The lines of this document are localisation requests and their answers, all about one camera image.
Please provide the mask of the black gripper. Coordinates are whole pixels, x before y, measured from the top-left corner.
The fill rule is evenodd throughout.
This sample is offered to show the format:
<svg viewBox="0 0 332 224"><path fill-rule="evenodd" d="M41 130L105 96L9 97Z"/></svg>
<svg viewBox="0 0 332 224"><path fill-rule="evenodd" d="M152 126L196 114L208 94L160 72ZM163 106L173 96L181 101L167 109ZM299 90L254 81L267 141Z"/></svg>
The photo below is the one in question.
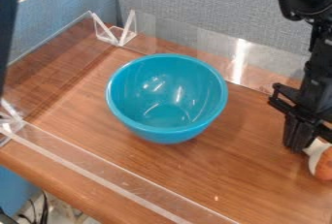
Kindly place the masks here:
<svg viewBox="0 0 332 224"><path fill-rule="evenodd" d="M302 151L321 137L332 143L332 72L305 67L299 88L271 85L269 104L285 114L283 145Z"/></svg>

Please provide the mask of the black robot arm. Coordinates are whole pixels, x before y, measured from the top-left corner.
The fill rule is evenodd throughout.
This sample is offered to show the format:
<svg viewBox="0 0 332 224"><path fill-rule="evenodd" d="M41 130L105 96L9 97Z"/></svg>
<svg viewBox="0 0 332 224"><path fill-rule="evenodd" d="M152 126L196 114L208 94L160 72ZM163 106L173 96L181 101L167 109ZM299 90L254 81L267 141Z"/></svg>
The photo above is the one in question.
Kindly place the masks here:
<svg viewBox="0 0 332 224"><path fill-rule="evenodd" d="M283 145L298 152L315 138L332 143L332 0L277 0L282 16L310 25L310 59L299 88L271 85L269 104L285 114ZM0 96L13 40L18 0L0 0Z"/></svg>

